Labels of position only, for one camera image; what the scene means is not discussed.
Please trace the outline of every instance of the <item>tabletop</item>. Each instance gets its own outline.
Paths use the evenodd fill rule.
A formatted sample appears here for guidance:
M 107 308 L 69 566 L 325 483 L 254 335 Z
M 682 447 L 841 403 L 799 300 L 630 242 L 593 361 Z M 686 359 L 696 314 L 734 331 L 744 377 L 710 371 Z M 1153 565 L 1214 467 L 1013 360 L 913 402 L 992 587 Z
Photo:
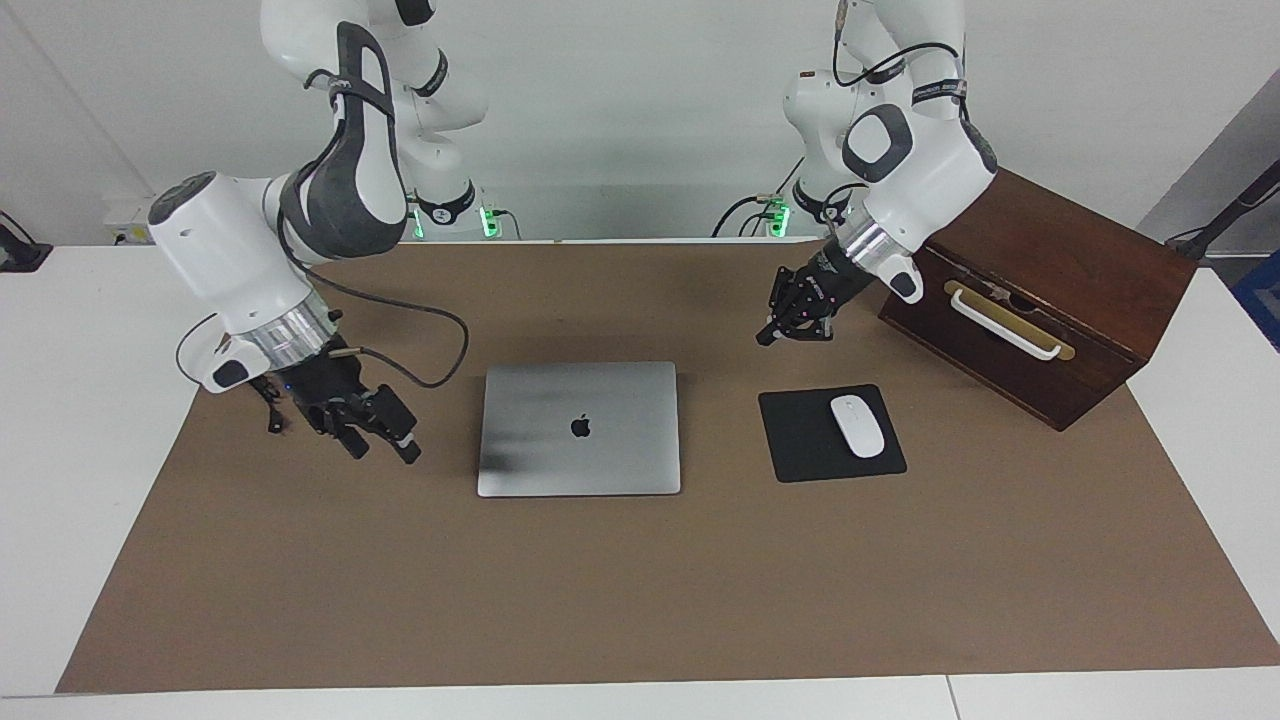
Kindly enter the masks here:
M 529 688 L 45 697 L 182 427 L 173 366 L 204 316 L 154 247 L 59 249 L 0 275 L 3 717 L 1275 717 L 1280 669 Z M 1201 270 L 1129 383 L 1272 634 L 1280 628 L 1280 355 Z M 86 487 L 83 468 L 95 468 Z

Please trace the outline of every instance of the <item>drawer handle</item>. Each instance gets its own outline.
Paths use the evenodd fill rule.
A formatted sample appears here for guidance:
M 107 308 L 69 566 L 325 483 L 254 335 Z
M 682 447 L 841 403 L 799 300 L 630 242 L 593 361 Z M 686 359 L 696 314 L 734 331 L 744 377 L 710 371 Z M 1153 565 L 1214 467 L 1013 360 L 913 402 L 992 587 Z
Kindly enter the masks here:
M 1030 355 L 1032 357 L 1042 363 L 1070 360 L 1075 357 L 1074 347 L 1055 338 L 1018 315 L 1014 315 L 1009 310 L 1005 310 L 986 297 L 978 296 L 970 291 L 969 295 L 974 296 L 974 300 L 972 301 L 973 305 L 965 302 L 966 288 L 963 284 L 951 281 L 946 284 L 945 290 L 951 293 L 951 307 L 955 309 L 956 313 L 960 313 L 965 318 L 969 318 L 974 323 L 978 323 L 983 328 L 996 333 L 1001 340 Z M 1027 336 L 1036 337 L 1041 342 L 1029 340 Z M 1044 350 L 1042 345 L 1051 345 L 1052 350 Z

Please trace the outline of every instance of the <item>dark brown wooden box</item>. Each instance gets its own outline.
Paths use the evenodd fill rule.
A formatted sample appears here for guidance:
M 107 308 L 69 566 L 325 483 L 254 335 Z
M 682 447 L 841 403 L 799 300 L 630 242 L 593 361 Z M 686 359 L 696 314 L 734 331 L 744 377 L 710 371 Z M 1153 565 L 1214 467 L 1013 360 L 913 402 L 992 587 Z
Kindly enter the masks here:
M 881 318 L 1062 430 L 1151 360 L 1196 270 L 1187 260 L 1001 169 L 916 264 L 925 295 Z M 960 314 L 1023 337 L 1033 357 Z

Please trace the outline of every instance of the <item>brown table surface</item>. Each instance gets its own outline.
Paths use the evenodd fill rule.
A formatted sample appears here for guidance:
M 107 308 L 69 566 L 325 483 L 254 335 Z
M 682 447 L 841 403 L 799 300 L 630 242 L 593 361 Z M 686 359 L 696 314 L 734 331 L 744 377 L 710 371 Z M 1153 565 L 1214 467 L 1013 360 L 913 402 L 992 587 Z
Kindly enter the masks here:
M 424 457 L 362 461 L 201 393 L 60 692 L 721 680 L 1280 664 L 1128 391 L 1056 433 L 876 320 L 759 348 L 813 245 L 413 246 L 324 268 L 471 320 Z M 326 293 L 425 374 L 447 323 Z M 485 369 L 673 360 L 684 492 L 481 500 Z M 905 475 L 785 486 L 767 391 L 874 383 Z

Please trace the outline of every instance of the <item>drawer front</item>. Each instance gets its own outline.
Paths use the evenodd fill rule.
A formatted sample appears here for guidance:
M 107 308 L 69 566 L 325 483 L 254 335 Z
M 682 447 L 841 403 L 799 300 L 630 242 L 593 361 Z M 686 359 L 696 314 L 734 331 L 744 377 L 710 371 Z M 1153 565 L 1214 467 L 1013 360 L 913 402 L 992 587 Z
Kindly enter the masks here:
M 915 259 L 924 300 L 906 305 L 891 296 L 881 318 L 1055 428 L 1074 423 L 1142 366 L 933 252 Z

